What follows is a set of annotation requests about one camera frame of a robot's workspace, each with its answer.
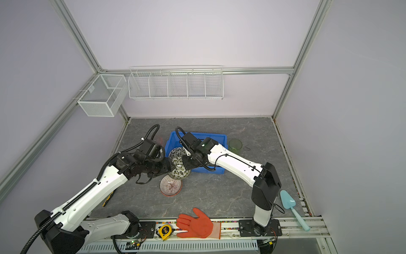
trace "white mesh basket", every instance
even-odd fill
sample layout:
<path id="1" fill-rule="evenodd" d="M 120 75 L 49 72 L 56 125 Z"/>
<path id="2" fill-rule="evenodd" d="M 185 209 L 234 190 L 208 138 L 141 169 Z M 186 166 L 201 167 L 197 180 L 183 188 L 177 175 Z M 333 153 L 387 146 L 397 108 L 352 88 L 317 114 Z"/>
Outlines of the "white mesh basket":
<path id="1" fill-rule="evenodd" d="M 79 98 L 88 116 L 114 117 L 128 91 L 124 75 L 99 74 Z"/>
<path id="2" fill-rule="evenodd" d="M 132 70 L 128 78 L 130 98 L 148 99 L 223 99 L 221 68 Z"/>

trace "trowel handle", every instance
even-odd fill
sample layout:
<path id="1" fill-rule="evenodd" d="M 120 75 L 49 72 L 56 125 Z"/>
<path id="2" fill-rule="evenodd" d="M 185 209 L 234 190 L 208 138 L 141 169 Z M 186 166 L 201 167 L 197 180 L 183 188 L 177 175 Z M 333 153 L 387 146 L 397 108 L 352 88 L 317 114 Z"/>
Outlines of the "trowel handle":
<path id="1" fill-rule="evenodd" d="M 307 223 L 305 222 L 305 220 L 298 214 L 298 212 L 296 212 L 295 208 L 291 207 L 293 214 L 296 216 L 296 218 L 298 219 L 298 222 L 302 225 L 303 229 L 305 231 L 309 231 L 310 227 L 307 225 Z"/>

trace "gray countertop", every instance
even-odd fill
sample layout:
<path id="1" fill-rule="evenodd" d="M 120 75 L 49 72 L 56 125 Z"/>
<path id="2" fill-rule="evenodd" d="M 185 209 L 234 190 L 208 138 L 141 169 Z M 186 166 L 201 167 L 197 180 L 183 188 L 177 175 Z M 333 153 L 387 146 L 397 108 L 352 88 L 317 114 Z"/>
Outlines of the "gray countertop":
<path id="1" fill-rule="evenodd" d="M 172 118 L 172 119 L 132 119 L 119 150 L 131 147 L 145 136 L 154 124 L 160 124 L 155 140 L 166 144 L 169 135 L 176 126 L 186 132 L 204 132 L 226 134 L 227 139 L 239 139 L 243 143 L 240 156 L 253 162 L 273 164 L 282 183 L 282 189 L 296 200 L 297 212 L 304 216 L 299 196 L 290 174 L 285 155 L 281 149 L 277 134 L 270 118 Z M 161 194 L 159 183 L 163 176 L 156 177 L 146 185 L 135 183 L 136 178 L 120 186 L 112 199 L 102 207 L 101 203 L 91 213 L 91 217 L 114 216 L 121 211 L 130 210 L 141 219 L 175 218 L 180 213 L 194 215 L 197 207 L 207 216 L 215 217 L 252 217 L 255 205 L 251 200 L 252 188 L 231 172 L 223 175 L 192 172 L 183 181 L 179 194 L 166 197 Z M 276 203 L 282 206 L 280 197 Z M 273 211 L 274 217 L 293 217 L 290 210 L 285 214 Z"/>

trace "red rubber glove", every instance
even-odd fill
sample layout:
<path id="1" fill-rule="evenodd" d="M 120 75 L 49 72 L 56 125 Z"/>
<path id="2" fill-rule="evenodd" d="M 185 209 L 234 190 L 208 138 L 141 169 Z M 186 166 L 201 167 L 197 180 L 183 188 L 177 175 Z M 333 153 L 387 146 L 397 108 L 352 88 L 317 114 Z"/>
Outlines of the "red rubber glove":
<path id="1" fill-rule="evenodd" d="M 198 208 L 193 208 L 197 219 L 187 214 L 179 214 L 176 219 L 176 226 L 187 232 L 176 234 L 178 237 L 196 237 L 196 238 L 218 238 L 220 239 L 221 222 L 212 222 L 204 212 Z"/>

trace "white wall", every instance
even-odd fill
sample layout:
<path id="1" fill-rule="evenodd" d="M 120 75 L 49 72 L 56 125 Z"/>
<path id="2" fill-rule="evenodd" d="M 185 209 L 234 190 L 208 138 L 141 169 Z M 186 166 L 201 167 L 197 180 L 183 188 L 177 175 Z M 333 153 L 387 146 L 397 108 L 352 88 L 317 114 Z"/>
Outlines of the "white wall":
<path id="1" fill-rule="evenodd" d="M 404 253 L 406 2 L 335 0 L 277 122 L 339 253 Z"/>
<path id="2" fill-rule="evenodd" d="M 224 75 L 223 100 L 124 100 L 130 117 L 270 116 L 287 74 Z"/>
<path id="3" fill-rule="evenodd" d="M 47 0 L 0 3 L 0 178 L 92 75 Z"/>
<path id="4" fill-rule="evenodd" d="M 319 0 L 65 0 L 104 69 L 293 66 Z"/>
<path id="5" fill-rule="evenodd" d="M 99 173 L 123 126 L 116 117 L 88 117 L 77 108 L 0 204 L 2 253 L 19 253 L 37 230 L 34 217 L 70 199 Z M 28 253 L 51 253 L 38 237 Z"/>

